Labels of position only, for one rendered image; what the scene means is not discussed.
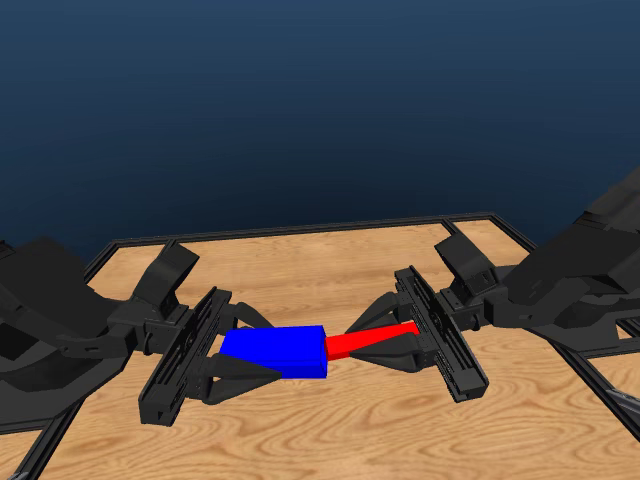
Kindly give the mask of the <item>thin red peg bar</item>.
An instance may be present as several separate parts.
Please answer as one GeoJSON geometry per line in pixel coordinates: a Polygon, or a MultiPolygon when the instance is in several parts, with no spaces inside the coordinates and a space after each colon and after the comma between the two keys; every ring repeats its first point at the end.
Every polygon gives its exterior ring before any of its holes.
{"type": "Polygon", "coordinates": [[[347,358],[356,350],[406,333],[419,334],[419,329],[413,321],[326,337],[327,360],[347,358]]]}

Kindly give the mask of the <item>blue hollow socket block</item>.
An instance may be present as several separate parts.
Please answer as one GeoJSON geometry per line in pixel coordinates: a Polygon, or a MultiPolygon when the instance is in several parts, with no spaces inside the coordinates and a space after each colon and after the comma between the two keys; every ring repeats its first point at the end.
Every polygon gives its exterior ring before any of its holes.
{"type": "Polygon", "coordinates": [[[241,328],[226,334],[219,352],[279,371],[283,379],[324,379],[325,339],[321,325],[241,328]]]}

